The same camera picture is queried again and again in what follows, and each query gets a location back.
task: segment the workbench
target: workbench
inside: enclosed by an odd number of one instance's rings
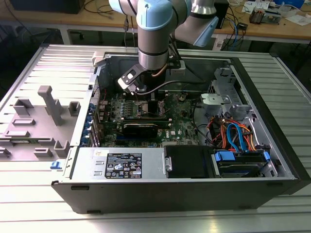
[[[99,5],[108,4],[108,0],[100,0]],[[113,12],[113,19],[101,16],[99,14],[90,13],[82,9],[77,15],[62,14],[62,13],[45,13],[45,12],[27,12],[15,11],[11,5],[13,14],[26,26],[26,27],[39,27],[39,28],[55,28],[59,29],[64,41],[64,44],[72,44],[69,30],[87,30],[99,32],[124,32],[123,25],[125,15]],[[96,11],[95,4],[90,4],[87,8],[91,11]],[[248,24],[245,40],[255,41],[271,41],[283,43],[300,43],[307,44],[311,40],[311,24],[306,26],[299,26],[284,18],[279,25],[274,24],[251,24],[249,23],[249,14],[241,13],[242,6],[232,7],[234,15],[240,22]],[[303,5],[302,10],[311,11],[311,6]],[[10,12],[6,9],[4,0],[0,0],[0,24],[21,26]],[[229,25],[229,21],[225,20],[222,29],[216,29],[213,36],[216,38],[213,50],[220,50],[224,39],[229,38],[233,30]]]
[[[84,99],[94,72],[94,52],[135,52],[134,48],[49,45],[40,47],[0,102],[0,134],[15,113],[17,98],[44,104],[38,87],[51,85],[62,105]],[[267,53],[180,50],[237,57],[311,175],[311,95],[277,57]],[[257,210],[79,215],[51,188],[61,171],[49,161],[0,162],[0,229],[10,232],[309,232],[311,185],[279,196]]]

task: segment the metal slotted surface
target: metal slotted surface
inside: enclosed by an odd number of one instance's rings
[[[48,72],[43,75],[38,71],[52,69],[51,71],[54,72],[64,71],[66,73],[61,79],[57,77],[59,73],[54,73],[53,79],[57,83],[53,86],[55,98],[60,97],[63,102],[79,98],[78,93],[83,91],[82,86],[87,83],[86,74],[92,73],[93,52],[99,50],[104,50],[104,47],[48,47],[41,52],[42,57],[35,62],[30,71],[31,77],[27,77],[27,81],[20,84],[20,87],[23,86],[23,91],[29,90],[29,92],[24,92],[24,95],[27,93],[31,97],[40,83],[49,83],[49,79],[45,76]],[[121,49],[109,47],[107,50]],[[301,92],[304,90],[300,84],[293,83],[293,77],[290,77],[289,73],[286,74],[286,69],[276,58],[262,53],[197,52],[194,50],[181,50],[180,53],[196,56],[232,57],[234,55],[239,57],[311,175],[311,105],[305,97],[307,94]],[[71,95],[64,97],[62,94],[65,93]],[[38,161],[0,163],[0,229],[18,232],[29,227],[32,232],[53,233],[55,230],[92,233],[311,232],[310,185],[294,195],[274,198],[257,210],[79,215],[73,212],[50,187],[51,180],[57,180],[57,176],[62,175],[62,172],[51,171],[50,165],[49,162]]]

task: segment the wooden desk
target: wooden desk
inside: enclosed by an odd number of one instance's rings
[[[77,15],[62,14],[62,13],[45,13],[45,12],[28,12],[15,11],[9,0],[6,0],[14,15],[26,27],[42,27],[42,28],[56,28],[59,29],[64,43],[71,44],[69,30],[90,30],[90,31],[110,31],[123,32],[123,24],[125,16],[113,12],[111,16],[113,19],[101,16],[99,14],[90,13],[82,9]],[[98,0],[99,5],[108,4],[108,0]],[[96,11],[95,4],[91,3],[87,6],[91,11]],[[251,24],[249,23],[249,14],[241,14],[242,6],[232,7],[234,15],[239,18],[240,22],[248,24],[246,35],[247,40],[259,41],[274,41],[274,42],[288,42],[288,43],[309,43],[311,40],[311,24],[306,26],[299,26],[284,18],[279,25],[274,24]],[[310,10],[311,7],[304,5],[302,10]],[[0,0],[0,23],[3,25],[20,26],[20,24],[13,18],[10,12],[6,9],[4,0]],[[222,29],[216,29],[213,37],[216,37],[214,50],[219,50],[224,39],[231,36],[233,33],[229,25],[229,21],[225,21]]]
[[[293,22],[282,18],[279,25],[277,24],[253,24],[249,22],[250,14],[242,13],[243,6],[232,7],[234,15],[239,19],[239,22],[248,24],[244,39],[257,40],[257,41],[272,41],[272,42],[285,42],[285,43],[301,43],[307,44],[311,40],[311,24],[305,26],[299,26]],[[303,5],[301,10],[310,11],[311,6]],[[306,12],[300,12],[300,15],[304,16]],[[217,39],[214,45],[215,47],[222,46],[223,40],[229,38],[233,30],[230,26],[230,22],[225,20],[222,29],[216,29]]]

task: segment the warning label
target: warning label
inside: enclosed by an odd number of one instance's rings
[[[141,178],[141,153],[111,153],[107,155],[105,177],[107,179]]]

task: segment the cable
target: cable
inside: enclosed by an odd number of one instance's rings
[[[228,0],[230,6],[240,6],[239,0]]]
[[[199,128],[199,127],[201,127],[201,126],[207,126],[207,124],[198,125],[197,128]]]
[[[188,83],[188,84],[197,84],[197,85],[205,84],[205,82],[199,83],[199,82],[190,82],[190,81],[173,80],[173,81],[168,81],[168,82],[166,82],[166,83],[163,83],[163,84],[157,86],[155,89],[153,89],[153,90],[151,90],[151,91],[148,91],[148,92],[145,92],[145,93],[139,93],[139,92],[137,92],[137,95],[139,95],[139,96],[149,95],[149,94],[151,94],[151,93],[157,91],[157,90],[160,89],[161,87],[164,87],[164,86],[166,86],[166,85],[168,85],[168,84],[171,84],[171,83]]]
[[[232,140],[231,140],[230,129],[231,129],[232,127],[235,127],[235,128],[238,130],[238,135],[239,135],[239,141],[240,141],[241,149],[242,149],[243,151],[247,150],[246,145],[245,145],[245,143],[244,143],[244,141],[243,141],[243,136],[242,136],[243,134],[242,134],[242,131],[241,131],[241,129],[240,129],[240,127],[239,127],[239,125],[238,125],[237,123],[230,123],[230,124],[228,125],[228,127],[227,127],[227,138],[228,138],[228,142],[232,145],[232,147],[236,150],[236,152],[239,151],[238,147],[237,147],[237,146],[232,142]]]
[[[128,2],[128,4],[130,5],[131,10],[133,11],[133,13],[134,13],[135,15],[137,15],[137,12],[135,11],[135,9],[134,9],[134,7],[133,7],[131,1],[130,1],[130,0],[127,0],[127,2]]]
[[[192,112],[192,122],[193,122],[193,124],[194,124],[194,128],[197,130],[197,132],[200,134],[200,135],[202,135],[206,140],[207,140],[207,142],[209,142],[209,138],[204,134],[204,133],[202,133],[202,131],[200,131],[199,129],[198,129],[198,126],[196,126],[196,124],[195,124],[195,121],[194,121],[194,112],[195,112],[195,109],[196,109],[196,106],[198,105],[198,102],[200,101],[200,99],[198,100],[198,101],[196,101],[195,102],[195,104],[194,104],[194,108],[193,108],[193,112]]]
[[[135,45],[135,34],[134,34],[133,17],[131,17],[131,25],[132,25],[132,34],[133,34],[133,45],[134,45],[134,47],[136,47],[136,45]]]
[[[8,9],[8,11],[10,12],[10,14],[15,18],[15,20],[17,22],[20,23],[20,25],[39,43],[39,41],[37,40],[37,38],[34,37],[34,35],[28,30],[28,28],[26,28],[26,26],[13,14],[13,12],[11,11],[11,9],[8,6],[8,3],[6,2],[6,0],[4,0],[4,4],[6,6],[6,8]]]
[[[231,50],[235,47],[235,44],[237,42],[237,39],[238,39],[238,29],[237,29],[237,25],[236,23],[232,20],[232,19],[229,19],[229,18],[225,18],[226,20],[229,20],[230,22],[232,22],[234,24],[234,30],[235,30],[235,38],[234,38],[234,46],[231,47]]]
[[[169,65],[169,64],[166,63],[166,64],[164,65],[164,67],[162,67],[162,69],[161,69],[158,73],[152,74],[151,76],[154,77],[154,78],[157,77],[157,76],[159,76],[160,74],[162,74],[162,73],[166,70],[166,68],[167,68],[168,65]]]
[[[96,14],[101,14],[101,13],[109,13],[109,12],[112,12],[113,10],[108,10],[108,11],[102,11],[101,8],[102,7],[105,7],[105,6],[110,6],[109,4],[105,4],[105,5],[102,5],[100,7],[97,7],[97,11],[91,11],[89,9],[86,8],[86,6],[88,6],[91,2],[94,2],[95,0],[90,0],[88,1],[87,3],[84,4],[83,8],[87,11],[87,12],[90,12],[90,13],[96,13]]]
[[[126,32],[124,32],[124,45],[125,45],[125,47],[127,47],[127,45],[126,45]]]
[[[123,25],[123,29],[124,29],[124,45],[125,47],[127,47],[126,45],[126,33],[128,31],[128,16],[125,16],[125,21],[124,21],[124,25]]]

